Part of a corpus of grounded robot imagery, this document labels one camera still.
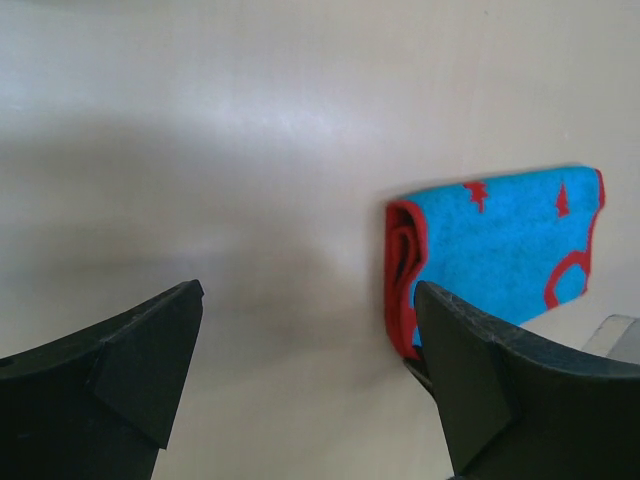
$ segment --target folded cloth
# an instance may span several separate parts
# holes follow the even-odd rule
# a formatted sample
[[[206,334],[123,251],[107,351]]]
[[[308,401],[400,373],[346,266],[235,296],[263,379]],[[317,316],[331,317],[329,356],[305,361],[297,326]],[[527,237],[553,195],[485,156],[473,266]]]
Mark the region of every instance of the folded cloth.
[[[385,322],[419,359],[413,297],[434,282],[515,325],[587,291],[599,170],[564,167],[413,193],[387,206]]]

